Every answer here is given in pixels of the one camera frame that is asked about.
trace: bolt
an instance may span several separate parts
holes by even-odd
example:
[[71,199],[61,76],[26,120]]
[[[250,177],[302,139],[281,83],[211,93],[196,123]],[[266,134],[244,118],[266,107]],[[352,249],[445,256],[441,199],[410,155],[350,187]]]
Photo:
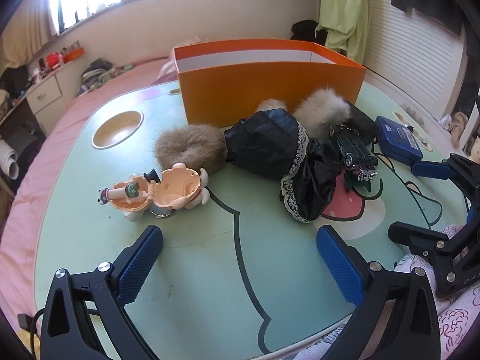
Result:
[[98,270],[100,272],[106,272],[110,269],[110,263],[109,262],[101,262],[99,265],[98,265]]
[[65,273],[66,273],[66,270],[64,270],[63,268],[59,269],[58,271],[55,272],[55,277],[59,279],[63,278],[63,276],[65,276]]
[[453,283],[455,281],[455,273],[449,272],[447,275],[447,282]]
[[425,276],[425,271],[423,270],[423,268],[420,268],[419,266],[416,266],[414,271],[417,274],[417,276]]
[[372,261],[370,264],[368,264],[368,266],[374,272],[378,272],[382,270],[382,265],[376,261]]

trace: white fur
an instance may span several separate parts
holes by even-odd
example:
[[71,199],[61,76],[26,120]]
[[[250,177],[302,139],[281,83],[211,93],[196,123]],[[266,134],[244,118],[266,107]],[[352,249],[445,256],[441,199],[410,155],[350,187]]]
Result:
[[269,111],[271,109],[277,109],[277,108],[282,108],[285,111],[287,110],[287,105],[285,104],[284,101],[277,100],[277,99],[266,99],[263,100],[255,110],[255,112],[258,111]]
[[303,100],[292,115],[309,137],[322,142],[330,126],[344,124],[350,118],[350,106],[332,88],[319,89]]

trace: white lace trim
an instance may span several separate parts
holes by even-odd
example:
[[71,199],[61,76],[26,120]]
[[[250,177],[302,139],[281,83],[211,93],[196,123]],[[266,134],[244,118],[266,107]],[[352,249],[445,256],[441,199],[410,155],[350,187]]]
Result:
[[309,223],[306,219],[302,218],[299,214],[299,209],[297,206],[297,201],[293,194],[293,177],[299,171],[300,165],[307,155],[308,148],[308,135],[303,126],[298,123],[298,146],[297,146],[297,155],[293,161],[292,166],[290,167],[289,172],[282,177],[280,181],[280,190],[283,195],[283,202],[285,204],[286,210],[292,214],[292,216],[303,223]]

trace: louvered door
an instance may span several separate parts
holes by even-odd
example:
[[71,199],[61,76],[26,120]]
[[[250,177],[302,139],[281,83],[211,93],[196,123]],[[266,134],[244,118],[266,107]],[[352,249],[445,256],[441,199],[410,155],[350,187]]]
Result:
[[465,75],[465,36],[390,0],[370,0],[363,64],[439,120],[453,109]]

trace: beige cup holder recess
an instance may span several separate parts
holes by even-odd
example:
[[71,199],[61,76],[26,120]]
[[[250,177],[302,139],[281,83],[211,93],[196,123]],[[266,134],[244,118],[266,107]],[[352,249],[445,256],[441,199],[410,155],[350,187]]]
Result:
[[[398,119],[398,121],[401,124],[404,124],[405,126],[410,126],[410,122],[405,119],[405,117],[400,114],[398,111],[392,111],[392,114]],[[428,143],[428,139],[423,137],[416,129],[413,129],[413,136],[416,138],[417,142],[420,144],[421,147],[423,147],[425,150],[432,152],[434,151],[433,148],[430,146]]]
[[95,149],[108,149],[130,137],[143,122],[139,111],[125,111],[103,123],[92,137]]

